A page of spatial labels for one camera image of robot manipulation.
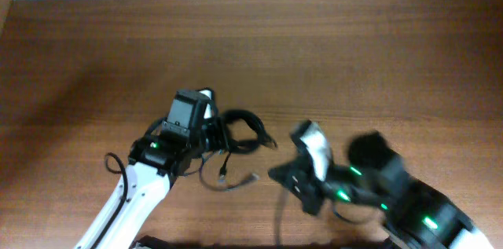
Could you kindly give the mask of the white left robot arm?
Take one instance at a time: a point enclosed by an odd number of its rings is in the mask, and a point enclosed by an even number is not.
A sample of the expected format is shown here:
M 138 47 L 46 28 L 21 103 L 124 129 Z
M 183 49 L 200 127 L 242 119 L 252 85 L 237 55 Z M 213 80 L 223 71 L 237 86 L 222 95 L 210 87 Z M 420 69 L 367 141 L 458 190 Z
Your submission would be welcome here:
M 128 248 L 152 211 L 191 162 L 226 148 L 214 90 L 178 90 L 168 113 L 154 120 L 113 172 L 116 187 L 77 248 Z

